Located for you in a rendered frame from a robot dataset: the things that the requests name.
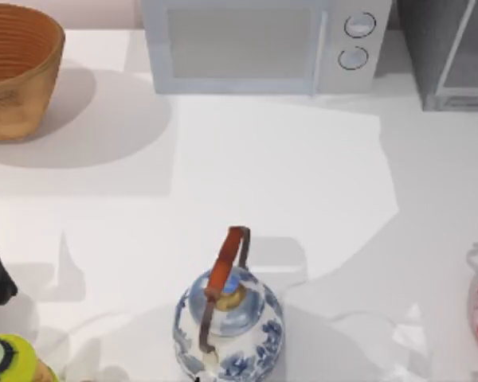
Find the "blue and white teapot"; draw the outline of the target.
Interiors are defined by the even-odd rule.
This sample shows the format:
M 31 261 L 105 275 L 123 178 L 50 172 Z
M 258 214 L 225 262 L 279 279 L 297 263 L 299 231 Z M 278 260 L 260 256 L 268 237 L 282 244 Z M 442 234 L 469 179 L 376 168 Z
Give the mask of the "blue and white teapot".
M 247 266 L 250 230 L 229 227 L 213 267 L 174 310 L 174 354 L 190 382 L 265 382 L 284 343 L 273 291 Z

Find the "pale microwave oven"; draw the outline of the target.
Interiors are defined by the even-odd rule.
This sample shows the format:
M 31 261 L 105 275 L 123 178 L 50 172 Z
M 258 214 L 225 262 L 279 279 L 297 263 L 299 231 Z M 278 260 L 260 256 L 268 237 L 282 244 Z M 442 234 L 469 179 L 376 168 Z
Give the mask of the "pale microwave oven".
M 140 0 L 155 89 L 161 94 L 338 95 L 369 91 L 393 0 Z M 368 12 L 372 34 L 345 21 Z M 339 66 L 344 49 L 369 60 Z

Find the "microwave knob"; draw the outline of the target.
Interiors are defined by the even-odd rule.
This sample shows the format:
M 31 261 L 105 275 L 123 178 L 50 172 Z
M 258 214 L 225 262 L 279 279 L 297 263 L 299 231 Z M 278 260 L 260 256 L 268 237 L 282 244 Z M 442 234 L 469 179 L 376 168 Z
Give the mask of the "microwave knob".
M 344 49 L 338 56 L 338 63 L 341 68 L 347 71 L 354 71 L 362 68 L 369 60 L 369 53 L 362 47 Z
M 373 33 L 376 27 L 375 17 L 368 12 L 351 15 L 344 23 L 344 31 L 351 38 L 364 38 Z

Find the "brown woven basket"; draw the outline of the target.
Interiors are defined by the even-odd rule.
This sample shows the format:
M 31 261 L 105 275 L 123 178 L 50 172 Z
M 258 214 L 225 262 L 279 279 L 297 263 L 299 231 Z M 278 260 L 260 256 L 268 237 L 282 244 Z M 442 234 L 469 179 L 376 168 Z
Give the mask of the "brown woven basket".
M 49 106 L 65 31 L 48 14 L 0 2 L 0 141 L 37 131 Z

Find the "grey cabinet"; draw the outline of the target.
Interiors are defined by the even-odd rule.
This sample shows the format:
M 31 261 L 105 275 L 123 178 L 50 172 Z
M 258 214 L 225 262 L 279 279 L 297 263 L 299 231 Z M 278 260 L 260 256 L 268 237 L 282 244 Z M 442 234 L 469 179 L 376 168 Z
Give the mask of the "grey cabinet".
M 478 111 L 478 0 L 398 0 L 424 111 Z

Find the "yellow green toy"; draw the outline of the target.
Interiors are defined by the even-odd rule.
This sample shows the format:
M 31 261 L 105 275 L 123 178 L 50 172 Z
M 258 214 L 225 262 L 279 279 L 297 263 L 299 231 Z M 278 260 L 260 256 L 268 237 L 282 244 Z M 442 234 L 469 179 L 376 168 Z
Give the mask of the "yellow green toy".
M 60 382 L 33 346 L 15 334 L 0 334 L 0 382 Z

